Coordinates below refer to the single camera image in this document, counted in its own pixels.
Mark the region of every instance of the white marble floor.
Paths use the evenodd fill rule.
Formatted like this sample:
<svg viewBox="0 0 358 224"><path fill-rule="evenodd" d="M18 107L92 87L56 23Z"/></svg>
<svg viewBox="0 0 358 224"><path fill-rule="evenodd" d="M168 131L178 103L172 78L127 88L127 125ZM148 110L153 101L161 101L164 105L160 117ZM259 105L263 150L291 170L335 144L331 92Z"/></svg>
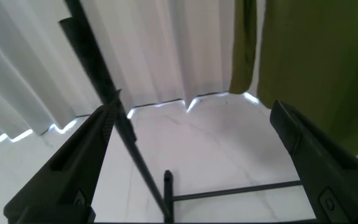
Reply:
<svg viewBox="0 0 358 224"><path fill-rule="evenodd" d="M50 130L0 143L0 223L3 207L86 118L65 134ZM299 177L269 123L269 111L242 95L199 98L186 112L181 101L137 108L137 145L161 193L163 173L174 175L174 194L192 194ZM162 222L115 129L92 207L97 222ZM314 218L302 187L175 203L176 222L280 222Z"/></svg>

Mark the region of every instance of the sheer curtain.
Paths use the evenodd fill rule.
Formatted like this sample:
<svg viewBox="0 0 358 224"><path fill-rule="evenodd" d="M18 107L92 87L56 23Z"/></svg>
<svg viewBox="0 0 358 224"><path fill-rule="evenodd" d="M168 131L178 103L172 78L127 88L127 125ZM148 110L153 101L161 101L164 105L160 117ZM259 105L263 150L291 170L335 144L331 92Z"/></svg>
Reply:
<svg viewBox="0 0 358 224"><path fill-rule="evenodd" d="M234 0L81 1L121 100L228 91ZM0 0L0 135L64 128L100 104L58 21L62 0Z"/></svg>

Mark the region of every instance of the horizontal metal bar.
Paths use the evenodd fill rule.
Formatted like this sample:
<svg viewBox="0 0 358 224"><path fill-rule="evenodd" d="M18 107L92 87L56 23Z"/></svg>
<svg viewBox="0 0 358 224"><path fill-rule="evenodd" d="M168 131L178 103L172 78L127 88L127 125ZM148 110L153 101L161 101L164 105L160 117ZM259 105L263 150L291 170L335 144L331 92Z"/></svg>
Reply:
<svg viewBox="0 0 358 224"><path fill-rule="evenodd" d="M270 189L277 189L277 188L283 188L283 187L293 187L293 186L298 186L298 185L302 185L301 181L294 180L294 181L282 182L282 183L276 183L276 184L241 187L238 189L218 190L218 191L214 191L214 192L179 195L179 196L174 196L173 201L176 202L176 201L180 201L180 200L191 200L191 199L198 199L198 198L205 198L205 197L215 197L215 196L222 196L222 195L229 195L229 194L255 192L255 191L259 191L259 190L270 190Z"/></svg>

